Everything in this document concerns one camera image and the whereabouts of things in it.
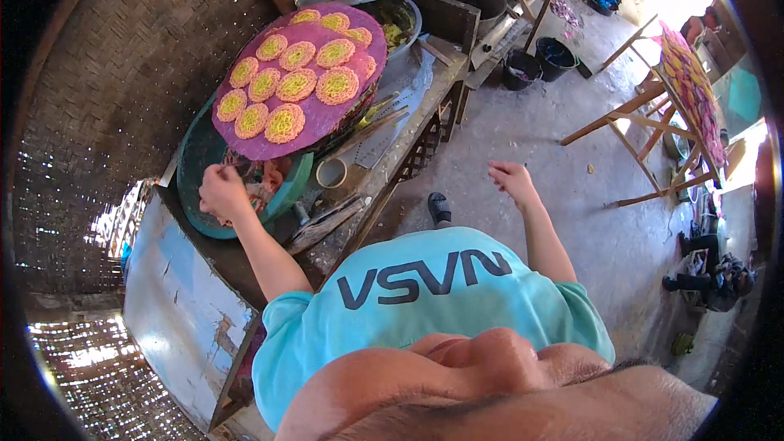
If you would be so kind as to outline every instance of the foot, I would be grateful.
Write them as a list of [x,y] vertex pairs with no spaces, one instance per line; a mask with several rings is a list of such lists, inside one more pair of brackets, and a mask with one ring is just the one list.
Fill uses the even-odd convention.
[[686,238],[686,234],[683,232],[678,232],[678,245],[681,246],[681,258],[688,256],[688,239]]
[[669,276],[664,276],[661,280],[661,286],[664,287],[665,290],[670,292],[678,290],[678,281],[675,279],[672,279]]
[[439,221],[452,221],[452,211],[449,211],[449,203],[446,196],[440,192],[431,192],[427,196],[427,209],[433,217],[433,225],[438,225]]

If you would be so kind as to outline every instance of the green plastic tray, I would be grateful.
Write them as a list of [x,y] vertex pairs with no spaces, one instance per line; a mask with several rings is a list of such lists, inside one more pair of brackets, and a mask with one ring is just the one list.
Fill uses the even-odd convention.
[[[212,126],[211,107],[215,94],[196,115],[183,139],[180,163],[177,164],[177,192],[188,221],[194,228],[213,239],[236,239],[237,232],[218,223],[214,216],[199,211],[198,188],[204,170],[213,163],[223,161],[227,145],[220,133]],[[259,221],[271,226],[272,221],[281,216],[294,204],[304,190],[310,170],[313,168],[313,153],[292,155],[292,168],[281,188],[270,203],[259,214]]]

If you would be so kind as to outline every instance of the person in background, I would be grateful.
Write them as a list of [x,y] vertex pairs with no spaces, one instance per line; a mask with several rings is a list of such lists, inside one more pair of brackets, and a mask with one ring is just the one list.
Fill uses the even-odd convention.
[[615,350],[527,169],[488,175],[522,216],[528,265],[428,198],[434,230],[363,247],[315,294],[233,167],[202,211],[230,220],[269,303],[256,405],[289,439],[690,439],[716,403]]
[[[721,22],[719,16],[716,15],[716,9],[713,6],[708,6],[705,9],[705,14],[701,16],[693,15],[681,26],[681,36],[686,40],[686,44],[691,48],[691,52],[697,54],[697,49],[705,39],[705,33],[710,29],[714,33],[721,29]],[[648,76],[637,84],[635,89],[637,93],[641,94],[650,89],[654,82],[658,79],[653,72],[648,72]]]
[[743,262],[730,253],[719,261],[719,240],[716,234],[708,234],[695,239],[687,239],[678,234],[681,256],[688,256],[693,250],[707,250],[705,269],[707,272],[693,276],[678,273],[675,278],[664,276],[661,285],[665,290],[699,291],[702,303],[715,312],[728,312],[740,297],[751,293],[754,287],[754,272],[748,270]]

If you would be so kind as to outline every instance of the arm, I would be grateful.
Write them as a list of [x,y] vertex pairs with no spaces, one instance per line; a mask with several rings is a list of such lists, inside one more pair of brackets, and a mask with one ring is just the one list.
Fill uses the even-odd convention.
[[577,276],[553,222],[539,199],[528,169],[519,163],[495,162],[490,165],[490,177],[505,191],[523,215],[525,243],[528,247],[528,267],[550,278],[555,283],[577,283]]
[[201,211],[219,214],[231,221],[267,301],[289,291],[313,293],[294,258],[261,226],[234,167],[217,164],[207,167],[199,195]]

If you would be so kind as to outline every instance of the black plastic bucket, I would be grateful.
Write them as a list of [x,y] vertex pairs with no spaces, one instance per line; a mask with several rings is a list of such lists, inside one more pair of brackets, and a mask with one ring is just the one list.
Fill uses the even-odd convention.
[[541,78],[542,65],[522,48],[515,48],[506,55],[503,61],[503,84],[510,91],[522,91],[534,80]]
[[577,66],[577,57],[555,38],[536,40],[536,59],[542,65],[542,80],[552,82]]

